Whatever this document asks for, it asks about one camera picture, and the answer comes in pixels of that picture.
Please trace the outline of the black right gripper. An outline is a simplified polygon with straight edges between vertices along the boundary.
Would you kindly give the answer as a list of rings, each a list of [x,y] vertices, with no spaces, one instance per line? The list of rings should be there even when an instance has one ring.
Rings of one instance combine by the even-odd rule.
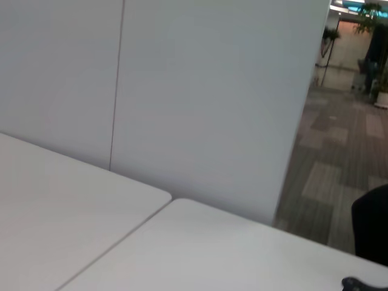
[[[371,286],[354,277],[343,278],[341,284],[343,291],[388,291],[388,287]]]

